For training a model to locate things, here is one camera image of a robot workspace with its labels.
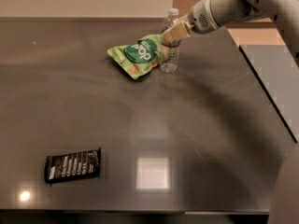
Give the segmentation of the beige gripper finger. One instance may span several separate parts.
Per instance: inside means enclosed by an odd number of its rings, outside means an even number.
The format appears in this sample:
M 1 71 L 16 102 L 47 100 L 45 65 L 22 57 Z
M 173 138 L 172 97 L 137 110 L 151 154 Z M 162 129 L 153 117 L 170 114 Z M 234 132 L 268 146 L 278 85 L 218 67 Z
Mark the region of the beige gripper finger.
M 191 35 L 192 27 L 186 21 L 180 21 L 162 32 L 161 38 L 164 43 L 173 43 Z

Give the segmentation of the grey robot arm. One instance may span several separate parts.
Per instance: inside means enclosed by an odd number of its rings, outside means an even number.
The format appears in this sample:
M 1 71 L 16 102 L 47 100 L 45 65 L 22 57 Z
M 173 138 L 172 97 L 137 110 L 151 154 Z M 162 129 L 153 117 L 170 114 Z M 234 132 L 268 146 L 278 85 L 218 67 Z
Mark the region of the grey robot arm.
M 201 0 L 162 33 L 172 43 L 190 33 L 208 34 L 232 22 L 269 18 L 299 65 L 299 0 Z M 299 146 L 287 155 L 278 172 L 267 224 L 299 224 Z

